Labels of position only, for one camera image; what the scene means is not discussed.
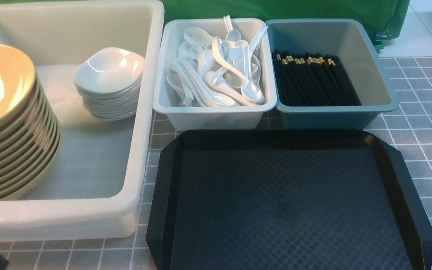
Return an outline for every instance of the tray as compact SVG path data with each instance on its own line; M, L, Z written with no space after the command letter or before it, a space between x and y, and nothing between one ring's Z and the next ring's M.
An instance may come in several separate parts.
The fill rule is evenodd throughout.
M364 131L192 130L161 152L159 270L430 269L400 152Z

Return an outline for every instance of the chopsticks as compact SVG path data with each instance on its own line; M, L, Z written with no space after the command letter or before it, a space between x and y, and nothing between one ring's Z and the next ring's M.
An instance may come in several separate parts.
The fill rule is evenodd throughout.
M286 106L361 106L338 56L273 53L278 94Z

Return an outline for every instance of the stack of bowls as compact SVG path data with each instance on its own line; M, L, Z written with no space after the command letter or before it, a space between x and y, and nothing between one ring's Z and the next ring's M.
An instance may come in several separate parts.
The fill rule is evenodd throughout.
M105 48L74 73L84 108L95 118L115 121L136 113L144 58L120 48Z
M25 53L0 45L0 200L34 189L61 141L60 123Z

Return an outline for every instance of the plastic spoon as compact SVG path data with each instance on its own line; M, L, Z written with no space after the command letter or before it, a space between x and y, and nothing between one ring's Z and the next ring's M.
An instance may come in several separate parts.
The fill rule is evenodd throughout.
M193 45L193 46L207 46L213 43L215 39L213 36L208 34L201 28L191 27L184 31L183 33L184 40Z
M247 41L244 40L240 40L238 41L236 44L238 44L239 46L233 46L234 48L239 48L239 47L247 47ZM218 62L221 65L221 68L218 69L212 79L211 82L216 83L216 81L218 80L218 77L221 77L227 70L230 70L231 72L233 72L235 75L237 75L239 78L241 78L244 82L248 82L249 83L249 79L247 77L245 77L245 75L237 70L235 67L233 67L230 63L228 63L224 57L223 57L223 49L221 48L221 39L219 37L216 37L213 41L213 56L214 56L214 60L216 60L216 62Z
M246 63L244 66L244 75L249 82L243 82L241 84L241 94L251 103L262 103L264 102L263 93L252 80L249 47L243 48L243 56L244 62Z
M251 64L251 76L253 78L253 82L259 87L259 80L261 78L261 67L259 67L256 64ZM235 90L240 90L241 89L241 84L242 79L240 79L238 76L234 75L231 72L227 72L225 74L224 80L227 82L227 84L229 84L231 87L233 87L233 89Z
M184 92L184 96L185 96L185 98L183 99L183 105L185 105L187 107L192 106L191 104L194 101L193 92L195 91L195 89L191 88L191 85L189 84L189 82L187 82L187 79L185 77L183 70L178 68L178 66L175 65L175 63L173 63L171 65L171 70L176 72L176 74L180 77L180 81L181 81L181 84L183 86L183 92Z
M238 42L241 40L241 33L238 30L231 30L225 37L227 41ZM225 47L223 48L224 58L231 63L236 55L238 55L239 50L237 48Z
M256 106L256 104L250 103L241 94L239 94L236 90L229 86L223 78L219 77L215 84L211 83L211 77L214 73L214 71L209 71L208 73L206 73L206 75L204 75L204 82L206 82L206 84L208 84L211 89L216 92L228 95L229 97L233 98L235 101L239 102L244 106Z
M194 83L192 82L189 74L185 71L183 66L180 64L179 59L184 59L184 58L177 58L171 65L171 69L173 69L180 77L186 97L187 97L186 91L189 90L190 95L193 97L193 100L196 99L196 102L199 104L199 106L207 107L202 97L202 94L199 92L197 86L194 85Z
M204 74L213 68L214 64L213 51L206 49L198 55L198 75L203 78Z
M186 59L180 58L178 62L183 66L183 68L185 68L193 83L199 88L199 91L202 94L206 105L213 107L239 106L239 104L235 102L234 99L232 99L231 97L209 89L209 87L202 81L202 79L199 78L196 70L194 70L190 66Z
M198 58L199 53L204 51L204 49L201 46L192 46L188 53L192 60L196 60Z
M178 50L178 58L185 58L185 59L190 59L191 57L189 56L189 49L191 48L191 45L187 42L183 42L183 44L181 44L180 49Z
M233 23L231 22L231 17L226 15L223 17L224 24L226 25L226 30L229 32L233 31Z
M185 100L185 91L183 90L183 84L178 75L168 74L166 76L166 82L170 85L170 87L178 94L181 100Z
M266 32L267 29L268 29L268 26L266 26L266 24L263 24L261 26L261 28L259 29L259 31L254 36L254 38L252 39L251 43L249 44L250 57L253 55L254 50L256 50L256 47L258 46L261 39L263 39L264 33ZM243 60L244 60L243 54L242 53L238 54L233 60L233 66L238 65L237 62L241 62Z

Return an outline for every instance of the tray rim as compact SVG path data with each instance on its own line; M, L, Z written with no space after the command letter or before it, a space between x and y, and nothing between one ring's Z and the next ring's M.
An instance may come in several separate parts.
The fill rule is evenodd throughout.
M427 217L425 209L420 201L417 190L414 186L413 179L411 178L408 169L406 167L405 161L401 152L389 144L380 140L375 135L363 131L363 130L188 130L183 132L178 136L173 142L171 142L166 148L161 151L159 166L170 168L164 171L158 170L156 177L156 186L154 188L153 206L151 208L148 229L146 234L146 241L149 246L151 255L154 258L154 262L158 270L169 270L171 256L172 256L172 245L173 245L173 233L174 233L174 223L176 218L176 208L177 203L168 203L169 201L177 202L177 193L175 190L179 191L179 183L171 181L173 175L178 175L180 168L178 165L182 162L182 159L177 159L177 157L182 154L185 140L189 140L186 137L192 135L204 134L207 135L211 132L211 136L217 137L218 135L225 134L241 134L250 133L254 134L283 134L287 135L314 135L318 134L320 137L331 137L331 135L338 135L343 137L348 137L352 134L353 137L360 137L362 141L372 149L373 156L375 158L378 170L381 173L380 166L387 166L387 164L381 164L382 161L379 159L384 159L383 161L389 162L389 165L393 168L389 173L393 175L381 175L382 184L388 196L391 210L394 214L394 218L398 225L398 229L403 239L403 243L406 248L406 253L408 254L409 261L415 270L425 270L430 269L432 266L432 226ZM384 177L388 178L393 176L396 178L396 186L389 186L384 181ZM399 201L404 202L404 205L395 205L395 199L389 197L389 188L395 188L395 190L390 190L393 193L399 193ZM165 194L170 194L172 199L169 199ZM396 210L406 211L406 217L396 216ZM402 232L402 229L407 229L405 226L412 226L409 228L411 231Z

